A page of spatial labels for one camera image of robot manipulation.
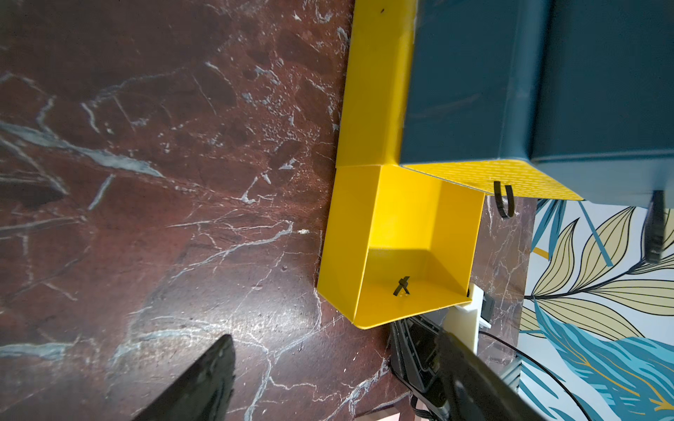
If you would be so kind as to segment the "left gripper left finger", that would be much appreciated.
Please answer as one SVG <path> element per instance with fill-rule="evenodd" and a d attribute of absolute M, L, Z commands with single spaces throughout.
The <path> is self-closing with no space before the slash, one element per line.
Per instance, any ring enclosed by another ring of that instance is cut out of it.
<path fill-rule="evenodd" d="M 142 410 L 137 420 L 223 420 L 235 381 L 233 337 L 225 334 Z"/>

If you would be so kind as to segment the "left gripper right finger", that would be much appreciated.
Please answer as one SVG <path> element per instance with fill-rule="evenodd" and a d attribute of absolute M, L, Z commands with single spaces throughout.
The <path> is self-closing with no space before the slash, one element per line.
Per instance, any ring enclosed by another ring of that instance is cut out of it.
<path fill-rule="evenodd" d="M 440 333 L 436 349 L 451 420 L 542 419 L 456 335 Z"/>

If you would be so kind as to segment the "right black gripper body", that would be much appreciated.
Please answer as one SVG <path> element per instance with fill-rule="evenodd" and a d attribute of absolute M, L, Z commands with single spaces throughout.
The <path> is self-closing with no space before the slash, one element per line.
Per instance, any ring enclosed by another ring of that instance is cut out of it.
<path fill-rule="evenodd" d="M 389 328 L 391 371 L 410 390 L 412 411 L 423 420 L 446 420 L 448 401 L 436 346 L 441 327 L 419 315 L 394 321 Z"/>

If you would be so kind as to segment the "teal yellow drawer cabinet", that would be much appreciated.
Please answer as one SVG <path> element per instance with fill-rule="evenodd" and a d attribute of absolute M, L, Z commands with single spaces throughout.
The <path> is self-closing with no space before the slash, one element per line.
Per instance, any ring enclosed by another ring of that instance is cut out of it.
<path fill-rule="evenodd" d="M 361 329 L 469 301 L 484 200 L 549 199 L 533 296 L 600 318 L 591 293 L 665 312 L 648 280 L 605 280 L 627 215 L 573 273 L 570 202 L 647 209 L 635 273 L 670 268 L 670 1 L 359 1 L 318 290 Z"/>

